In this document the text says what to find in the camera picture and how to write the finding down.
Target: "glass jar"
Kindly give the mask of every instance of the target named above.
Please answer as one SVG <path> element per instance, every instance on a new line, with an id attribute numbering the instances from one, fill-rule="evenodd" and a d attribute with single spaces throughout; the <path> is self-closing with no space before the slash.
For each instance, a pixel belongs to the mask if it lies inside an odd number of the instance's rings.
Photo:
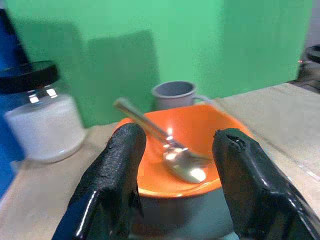
<path id="1" fill-rule="evenodd" d="M 74 99 L 60 93 L 57 66 L 33 62 L 0 72 L 0 92 L 23 93 L 5 119 L 28 159 L 52 163 L 75 153 L 86 136 Z"/>

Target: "mug handle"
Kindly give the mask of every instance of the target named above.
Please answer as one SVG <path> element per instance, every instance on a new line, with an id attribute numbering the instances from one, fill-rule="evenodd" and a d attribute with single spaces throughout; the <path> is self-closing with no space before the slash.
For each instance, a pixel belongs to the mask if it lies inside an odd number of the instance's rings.
<path id="1" fill-rule="evenodd" d="M 210 105 L 213 104 L 212 100 L 205 95 L 198 95 L 197 94 L 193 97 L 193 99 L 200 99 L 200 100 L 204 101 L 206 104 L 210 104 Z"/>

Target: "green wall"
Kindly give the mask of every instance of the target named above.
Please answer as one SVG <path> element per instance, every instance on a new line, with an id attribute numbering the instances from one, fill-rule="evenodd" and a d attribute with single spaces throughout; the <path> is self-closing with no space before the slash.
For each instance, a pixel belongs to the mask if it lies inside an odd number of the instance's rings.
<path id="1" fill-rule="evenodd" d="M 87 127 L 119 120 L 127 96 L 191 81 L 210 97 L 295 78 L 312 0 L 10 0 L 33 61 L 52 59 Z"/>

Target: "gray mug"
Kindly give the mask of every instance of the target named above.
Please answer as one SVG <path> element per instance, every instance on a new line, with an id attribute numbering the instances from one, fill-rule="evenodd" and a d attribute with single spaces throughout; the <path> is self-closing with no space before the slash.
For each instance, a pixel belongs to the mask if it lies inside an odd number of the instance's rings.
<path id="1" fill-rule="evenodd" d="M 188 81 L 169 81 L 155 86 L 152 89 L 157 110 L 191 106 L 195 99 L 212 104 L 211 99 L 196 94 L 196 86 Z"/>

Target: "table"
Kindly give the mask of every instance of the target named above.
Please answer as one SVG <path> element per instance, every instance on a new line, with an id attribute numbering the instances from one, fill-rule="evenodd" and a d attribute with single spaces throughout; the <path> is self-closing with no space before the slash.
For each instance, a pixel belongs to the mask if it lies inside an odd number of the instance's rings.
<path id="1" fill-rule="evenodd" d="M 214 105 L 248 126 L 320 216 L 320 95 L 285 83 L 216 98 Z M 50 240 L 82 174 L 115 126 L 90 128 L 81 149 L 61 162 L 25 160 L 2 199 L 1 239 Z"/>

